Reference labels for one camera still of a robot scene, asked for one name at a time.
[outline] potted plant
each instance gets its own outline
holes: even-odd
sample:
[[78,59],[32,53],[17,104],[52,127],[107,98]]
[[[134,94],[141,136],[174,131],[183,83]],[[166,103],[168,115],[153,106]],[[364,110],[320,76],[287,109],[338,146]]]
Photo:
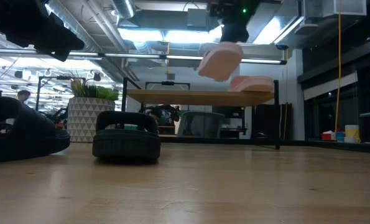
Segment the potted plant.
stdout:
[[74,97],[68,102],[67,130],[72,142],[93,142],[95,124],[102,111],[114,111],[118,92],[87,85],[85,79],[70,77]]

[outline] white geometric planter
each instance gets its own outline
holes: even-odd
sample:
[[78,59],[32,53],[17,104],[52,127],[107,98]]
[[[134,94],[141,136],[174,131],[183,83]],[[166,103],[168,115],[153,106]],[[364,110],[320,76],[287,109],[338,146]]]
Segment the white geometric planter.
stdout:
[[96,119],[102,111],[114,111],[113,100],[74,97],[68,101],[67,131],[71,142],[93,142]]

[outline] wooden platform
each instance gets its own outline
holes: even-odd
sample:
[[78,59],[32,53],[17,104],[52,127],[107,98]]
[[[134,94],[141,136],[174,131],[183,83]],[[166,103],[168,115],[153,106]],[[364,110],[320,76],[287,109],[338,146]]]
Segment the wooden platform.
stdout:
[[148,166],[91,144],[0,164],[0,223],[370,223],[370,154],[164,144]]
[[257,106],[274,98],[273,93],[236,91],[128,90],[140,103],[169,105]]

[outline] wooden table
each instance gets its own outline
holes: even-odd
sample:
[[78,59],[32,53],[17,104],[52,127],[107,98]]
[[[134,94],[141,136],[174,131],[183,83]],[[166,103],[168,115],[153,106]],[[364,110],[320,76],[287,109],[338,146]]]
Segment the wooden table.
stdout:
[[120,166],[91,147],[1,163],[0,223],[370,223],[370,154],[163,144],[158,164]]
[[273,93],[237,91],[127,90],[140,103],[168,105],[257,106],[274,98]]

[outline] wooden tabletop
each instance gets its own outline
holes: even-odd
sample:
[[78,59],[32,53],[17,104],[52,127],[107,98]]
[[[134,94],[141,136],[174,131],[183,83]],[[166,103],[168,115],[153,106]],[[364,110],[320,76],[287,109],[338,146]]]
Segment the wooden tabletop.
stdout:
[[370,224],[370,154],[165,143],[158,164],[129,166],[91,152],[0,163],[0,224]]
[[168,105],[257,106],[274,98],[267,92],[128,90],[140,103]]

